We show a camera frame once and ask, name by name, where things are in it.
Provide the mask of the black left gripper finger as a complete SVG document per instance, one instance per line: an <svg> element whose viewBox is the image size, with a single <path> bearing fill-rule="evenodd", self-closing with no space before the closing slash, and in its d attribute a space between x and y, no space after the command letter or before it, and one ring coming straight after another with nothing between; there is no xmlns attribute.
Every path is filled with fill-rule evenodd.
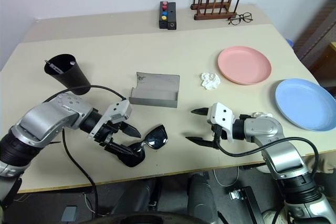
<svg viewBox="0 0 336 224"><path fill-rule="evenodd" d="M108 143L105 147L104 147L105 151L108 151L112 154L123 154L123 155L136 155L136 153L134 152L134 150L132 150L131 148L129 148L128 146L122 145L122 144L118 144L115 142L111 142Z"/></svg>
<svg viewBox="0 0 336 224"><path fill-rule="evenodd" d="M132 125L121 122L121 131L131 137L141 137L141 133Z"/></svg>

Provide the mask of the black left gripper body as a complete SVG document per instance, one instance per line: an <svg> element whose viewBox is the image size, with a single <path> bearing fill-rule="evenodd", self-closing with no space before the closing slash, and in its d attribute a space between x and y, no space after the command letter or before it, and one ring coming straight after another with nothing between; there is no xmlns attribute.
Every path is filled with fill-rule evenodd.
<svg viewBox="0 0 336 224"><path fill-rule="evenodd" d="M100 146L105 147L108 143L113 142L113 134L119 130L121 130L121 122L116 124L112 124L111 122L103 124L96 134L96 142L98 142Z"/></svg>

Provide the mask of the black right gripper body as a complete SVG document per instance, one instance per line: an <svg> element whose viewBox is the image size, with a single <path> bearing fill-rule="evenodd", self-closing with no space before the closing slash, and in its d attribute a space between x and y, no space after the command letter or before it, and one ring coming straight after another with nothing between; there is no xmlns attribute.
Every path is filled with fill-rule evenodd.
<svg viewBox="0 0 336 224"><path fill-rule="evenodd" d="M213 142L220 143L221 140L227 140L227 133L226 131L218 124L213 124L211 129L214 133Z"/></svg>

